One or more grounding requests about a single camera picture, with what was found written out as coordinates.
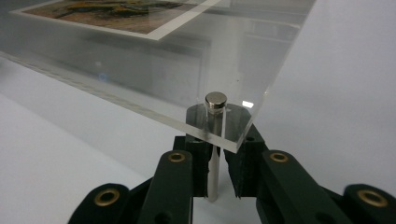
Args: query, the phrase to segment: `framed picture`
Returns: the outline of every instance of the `framed picture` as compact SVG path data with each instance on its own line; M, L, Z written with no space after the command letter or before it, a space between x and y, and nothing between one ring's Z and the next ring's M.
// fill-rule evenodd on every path
M12 11L48 21L159 40L220 0L56 0Z

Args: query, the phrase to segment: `metal standoff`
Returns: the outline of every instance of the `metal standoff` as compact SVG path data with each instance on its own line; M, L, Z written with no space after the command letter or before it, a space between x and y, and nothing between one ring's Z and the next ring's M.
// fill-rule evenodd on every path
M223 111L226 103L227 96L218 91L210 92L205 98L208 130L218 136L221 136ZM207 199L210 202L214 202L218 198L219 152L220 148L213 146L207 175Z

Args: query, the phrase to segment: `metal pin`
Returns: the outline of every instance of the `metal pin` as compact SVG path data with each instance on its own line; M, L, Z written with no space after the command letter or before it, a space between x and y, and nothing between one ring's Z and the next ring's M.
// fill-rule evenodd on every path
M223 112L226 103L227 97L217 91L210 92L205 98L208 130L218 136L221 136ZM209 161L209 173L207 175L207 199L212 203L218 198L219 153L220 148L213 146L212 157Z

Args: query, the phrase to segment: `gold rivet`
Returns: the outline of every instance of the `gold rivet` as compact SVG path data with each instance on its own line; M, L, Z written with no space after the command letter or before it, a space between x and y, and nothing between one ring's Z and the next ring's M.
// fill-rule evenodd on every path
M175 152L168 156L168 160L172 162L180 162L186 160L186 156L181 153Z
M289 160L289 158L285 154L280 152L274 152L273 154L270 155L270 158L273 161L278 161L278 162L286 162Z
M120 192L117 189L104 189L96 195L94 201L96 205L103 207L113 204L119 197Z
M386 207L388 206L388 201L379 193L369 190L369 189L361 189L358 191L358 196L362 201L368 203L375 207Z

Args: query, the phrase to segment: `white surface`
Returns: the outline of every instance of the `white surface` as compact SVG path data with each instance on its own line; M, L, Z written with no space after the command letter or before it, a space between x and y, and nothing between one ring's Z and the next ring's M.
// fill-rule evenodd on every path
M269 148L338 193L366 183L396 195L395 11L391 0L318 1L256 120ZM151 176L180 134L14 69L0 62L0 223L65 223L90 189ZM225 168L219 200L196 200L194 223L258 223Z

